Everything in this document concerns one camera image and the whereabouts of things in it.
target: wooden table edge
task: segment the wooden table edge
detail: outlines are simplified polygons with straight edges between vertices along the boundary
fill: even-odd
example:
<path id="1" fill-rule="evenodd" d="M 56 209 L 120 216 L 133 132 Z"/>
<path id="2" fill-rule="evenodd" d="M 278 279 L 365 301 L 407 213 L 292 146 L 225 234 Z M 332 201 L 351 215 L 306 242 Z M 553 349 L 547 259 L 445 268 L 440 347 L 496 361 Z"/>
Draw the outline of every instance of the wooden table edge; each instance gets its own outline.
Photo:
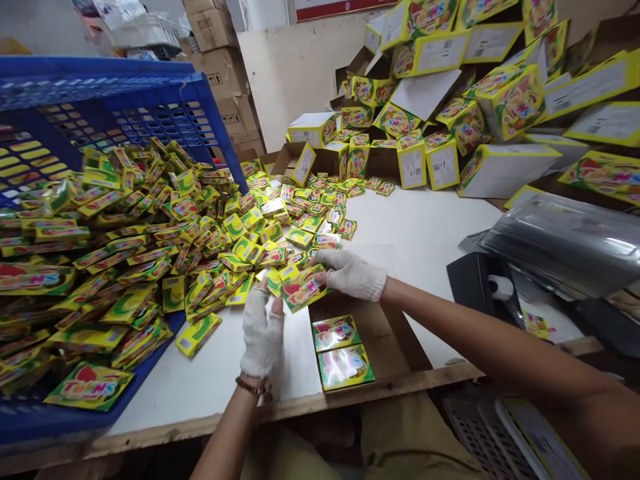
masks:
<path id="1" fill-rule="evenodd" d="M 576 357 L 603 350 L 602 344 L 594 337 L 583 337 L 558 344 L 558 346 Z M 458 363 L 439 369 L 381 379 L 328 395 L 318 393 L 274 405 L 265 405 L 259 408 L 258 416 L 261 423 L 299 417 L 318 411 L 433 389 L 484 376 L 485 374 L 472 364 Z M 90 441 L 59 445 L 40 451 L 7 455 L 0 457 L 0 476 L 210 435 L 220 417 L 221 413 L 133 433 L 99 437 Z"/>

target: stack of cardboard boxes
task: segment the stack of cardboard boxes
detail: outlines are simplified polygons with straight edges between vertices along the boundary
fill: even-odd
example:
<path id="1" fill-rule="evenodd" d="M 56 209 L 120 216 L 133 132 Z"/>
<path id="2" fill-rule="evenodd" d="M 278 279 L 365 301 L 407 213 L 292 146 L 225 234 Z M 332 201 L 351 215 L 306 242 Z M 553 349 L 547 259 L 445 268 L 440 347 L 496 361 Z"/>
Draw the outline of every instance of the stack of cardboard boxes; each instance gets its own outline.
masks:
<path id="1" fill-rule="evenodd" d="M 206 74 L 211 92 L 236 152 L 264 154 L 262 136 L 249 91 L 249 81 L 225 0 L 183 0 L 200 52 L 185 39 L 187 61 Z M 214 148 L 221 158 L 219 149 Z"/>

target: blue plastic crate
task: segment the blue plastic crate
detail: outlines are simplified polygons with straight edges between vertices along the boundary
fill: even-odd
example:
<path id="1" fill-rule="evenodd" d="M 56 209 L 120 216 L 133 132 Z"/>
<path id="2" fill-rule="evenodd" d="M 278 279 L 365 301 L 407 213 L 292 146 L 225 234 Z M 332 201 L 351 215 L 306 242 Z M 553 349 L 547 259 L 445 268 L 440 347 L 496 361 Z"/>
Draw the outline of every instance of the blue plastic crate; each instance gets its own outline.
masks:
<path id="1" fill-rule="evenodd" d="M 248 191 L 206 77 L 190 63 L 128 59 L 0 57 L 0 206 L 37 181 L 81 166 L 81 147 L 108 149 L 176 140 L 200 162 L 222 150 L 242 193 Z M 176 333 L 184 312 L 168 315 Z M 136 370 L 109 412 L 0 399 L 0 445 L 99 430 L 113 424 L 172 340 Z"/>

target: white table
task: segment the white table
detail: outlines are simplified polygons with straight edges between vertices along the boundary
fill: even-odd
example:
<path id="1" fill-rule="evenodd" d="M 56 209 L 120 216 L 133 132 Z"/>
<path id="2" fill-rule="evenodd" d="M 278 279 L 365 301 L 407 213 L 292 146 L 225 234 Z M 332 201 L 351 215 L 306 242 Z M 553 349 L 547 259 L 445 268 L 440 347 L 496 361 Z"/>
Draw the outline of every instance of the white table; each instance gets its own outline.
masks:
<path id="1" fill-rule="evenodd" d="M 387 198 L 368 191 L 347 202 L 347 218 L 356 220 L 358 225 L 353 240 L 345 241 L 343 248 L 386 267 L 391 276 L 451 300 L 446 266 L 462 256 L 458 243 L 467 235 L 490 228 L 500 215 L 487 202 L 461 199 L 453 191 L 396 189 Z M 550 340 L 576 341 L 574 354 L 600 349 L 596 341 L 581 344 L 581 332 L 552 305 L 523 303 L 523 308 L 544 317 L 556 329 Z M 69 461 L 67 457 L 97 457 L 212 432 L 235 388 L 244 351 L 242 308 L 226 309 L 220 315 L 222 325 L 195 358 L 186 358 L 174 344 L 167 348 L 122 416 L 104 436 L 84 444 L 85 450 L 80 454 L 73 446 L 53 448 L 37 461 L 46 465 Z M 461 355 L 414 320 L 409 322 L 433 365 L 432 373 L 447 370 L 444 383 L 483 375 L 468 363 L 445 369 L 449 360 Z M 278 391 L 274 394 L 279 401 L 271 408 L 270 419 L 340 406 L 324 402 L 306 309 L 287 316 L 276 384 Z M 414 379 L 400 379 L 387 385 L 394 389 L 395 393 L 386 393 L 391 396 L 414 391 L 420 385 L 430 388 L 434 383 L 422 375 L 417 384 Z M 372 393 L 344 404 L 370 400 L 376 395 Z M 26 465 L 36 461 L 33 458 L 26 456 L 22 461 Z"/>

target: white work glove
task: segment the white work glove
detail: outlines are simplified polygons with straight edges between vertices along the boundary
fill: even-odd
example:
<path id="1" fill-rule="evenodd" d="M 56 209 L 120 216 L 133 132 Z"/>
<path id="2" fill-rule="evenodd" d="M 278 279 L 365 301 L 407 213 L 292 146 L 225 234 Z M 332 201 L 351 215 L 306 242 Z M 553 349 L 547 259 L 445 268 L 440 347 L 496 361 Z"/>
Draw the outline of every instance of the white work glove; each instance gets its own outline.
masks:
<path id="1" fill-rule="evenodd" d="M 387 270 L 371 265 L 362 258 L 345 251 L 322 249 L 311 265 L 322 263 L 328 272 L 318 273 L 315 279 L 355 298 L 377 302 L 387 283 Z"/>
<path id="2" fill-rule="evenodd" d="M 240 370 L 245 375 L 266 378 L 282 352 L 282 328 L 285 316 L 282 298 L 276 298 L 267 315 L 269 300 L 267 279 L 249 292 L 245 304 L 242 329 L 245 331 L 245 354 L 240 360 Z"/>

